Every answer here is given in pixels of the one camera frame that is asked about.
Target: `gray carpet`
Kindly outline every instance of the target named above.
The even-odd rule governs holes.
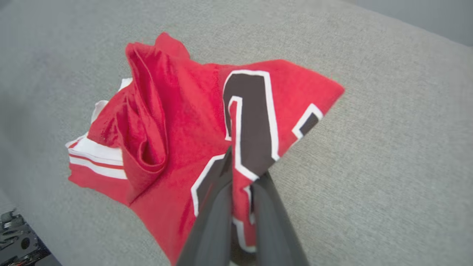
[[[162,31],[198,62],[286,59],[346,93],[270,172],[313,265],[473,264],[473,51],[338,1],[0,5],[0,184],[64,266],[168,265],[133,212],[67,181],[64,143]]]

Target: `garment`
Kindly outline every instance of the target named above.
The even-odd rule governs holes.
[[[96,104],[90,130],[66,146],[70,181],[135,211],[175,264],[214,169],[232,146],[233,223],[255,252],[249,185],[301,139],[343,93],[283,60],[199,64],[163,33],[129,44],[132,80]]]

